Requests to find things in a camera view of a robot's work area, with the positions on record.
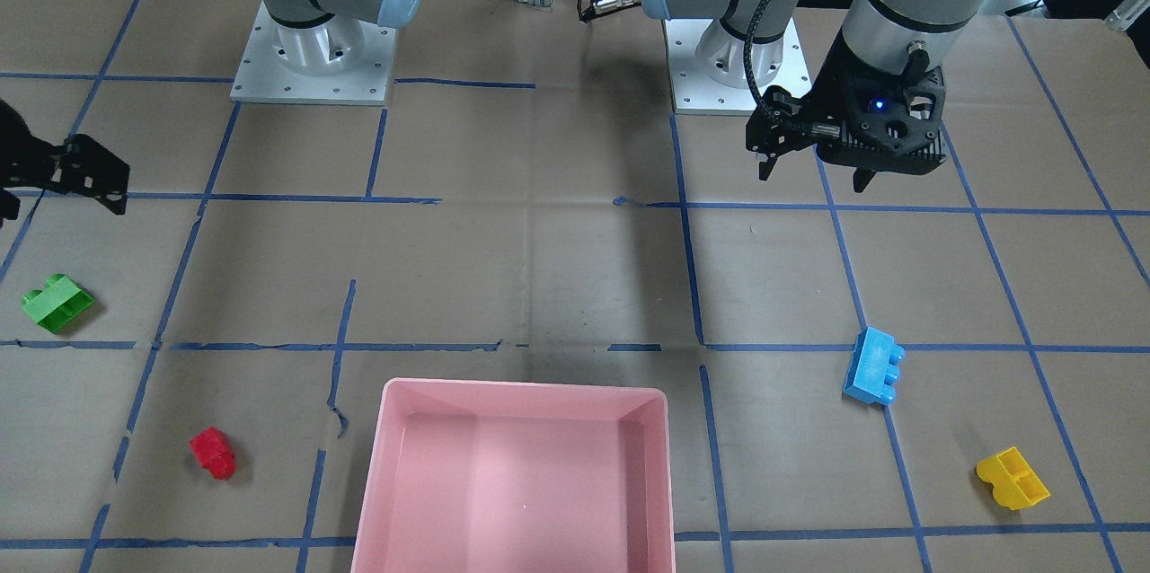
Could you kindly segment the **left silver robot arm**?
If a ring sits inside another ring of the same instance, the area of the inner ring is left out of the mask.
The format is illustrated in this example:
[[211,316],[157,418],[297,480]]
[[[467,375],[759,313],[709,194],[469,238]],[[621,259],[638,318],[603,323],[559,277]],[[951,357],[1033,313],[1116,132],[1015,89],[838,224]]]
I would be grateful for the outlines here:
[[769,179],[779,159],[808,147],[852,168],[862,192],[880,171],[921,176],[946,161],[943,61],[986,0],[852,0],[808,93],[797,97],[756,70],[798,0],[641,0],[650,18],[703,18],[727,46],[721,79],[747,91],[745,147]]

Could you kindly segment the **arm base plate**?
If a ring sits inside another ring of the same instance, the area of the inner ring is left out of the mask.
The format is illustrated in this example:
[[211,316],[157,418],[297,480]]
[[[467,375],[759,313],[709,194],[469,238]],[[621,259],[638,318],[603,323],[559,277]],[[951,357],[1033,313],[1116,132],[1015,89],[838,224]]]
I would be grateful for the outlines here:
[[396,29],[342,16],[288,28],[260,3],[230,97],[245,104],[384,107],[398,39]]
[[[677,114],[747,116],[756,110],[745,76],[744,43],[716,20],[664,21],[672,105]],[[808,94],[808,71],[793,20],[779,40],[756,44],[751,68],[759,90],[780,86],[792,97]]]

